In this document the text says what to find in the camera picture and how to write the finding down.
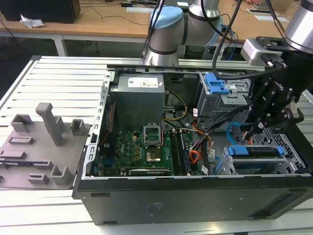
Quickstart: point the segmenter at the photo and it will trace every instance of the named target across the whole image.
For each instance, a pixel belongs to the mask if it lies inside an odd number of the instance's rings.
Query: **power supply label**
[[[134,88],[158,88],[156,77],[130,77],[128,87]]]

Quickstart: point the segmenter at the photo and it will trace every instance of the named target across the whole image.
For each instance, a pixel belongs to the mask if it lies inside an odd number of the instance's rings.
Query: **wooden desk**
[[[66,56],[64,40],[90,40],[90,41],[114,41],[114,42],[144,42],[148,33],[148,24],[150,20],[149,13],[127,12],[125,7],[120,5],[107,5],[104,7],[90,7],[89,0],[81,0],[81,13],[75,23],[45,23],[46,26],[29,29],[24,27],[20,22],[9,22],[1,18],[4,24],[16,37],[28,38],[49,38],[53,39],[60,56]],[[222,14],[232,16],[236,2],[234,0],[221,0],[219,8]],[[241,41],[247,38],[257,36],[280,37],[273,22],[259,21],[254,14],[248,13],[247,8],[253,8],[247,2],[241,5],[237,18],[232,27],[233,31],[238,34]],[[296,10],[290,8],[279,16],[291,20]],[[228,24],[227,16],[223,16],[224,24]],[[11,36],[3,25],[0,25],[0,36]]]
[[[221,0],[219,8],[221,14],[228,14],[232,17],[236,7],[236,2],[234,0]],[[254,15],[247,11],[247,9],[253,9],[254,6],[247,2],[243,2],[240,6],[240,11],[237,14],[235,22],[232,26],[232,30],[238,34],[240,41],[244,41],[248,38],[255,38],[257,36],[264,37],[278,37],[280,34],[273,21],[260,21]],[[286,18],[288,21],[294,16],[296,9],[289,8],[286,12],[276,11],[279,16]],[[227,16],[223,16],[224,24],[229,23]],[[282,22],[283,27],[286,29],[289,23]]]

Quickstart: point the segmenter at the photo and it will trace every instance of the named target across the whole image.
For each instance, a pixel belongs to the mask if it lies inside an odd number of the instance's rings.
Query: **crumpled paper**
[[[22,24],[24,24],[24,26],[26,26],[28,28],[42,27],[42,26],[45,25],[42,20],[32,20],[32,19],[29,19],[29,18],[26,18],[26,17],[22,16],[22,14],[21,14],[20,22]]]

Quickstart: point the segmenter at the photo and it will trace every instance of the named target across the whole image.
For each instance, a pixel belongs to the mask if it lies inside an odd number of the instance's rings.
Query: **table leg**
[[[100,43],[99,43],[99,41],[93,41],[94,42],[94,49],[95,49],[95,51],[97,52],[97,53],[99,53],[100,52]]]
[[[68,56],[67,48],[63,39],[54,39],[55,47],[57,48],[59,56]]]

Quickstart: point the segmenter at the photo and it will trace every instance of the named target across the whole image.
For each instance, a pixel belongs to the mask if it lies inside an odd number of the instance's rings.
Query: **motherboard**
[[[148,145],[149,141],[158,141],[161,136],[160,146]],[[173,143],[173,137],[183,136],[184,142]],[[176,159],[181,156],[173,154],[177,146],[186,151],[184,159]],[[101,176],[173,176],[177,175],[177,168],[181,175],[199,173],[197,166],[192,166],[188,158],[189,148],[193,145],[193,137],[190,132],[173,133],[162,131],[159,135],[156,129],[149,131],[119,131],[117,135],[116,153],[113,157],[103,156],[99,167]]]

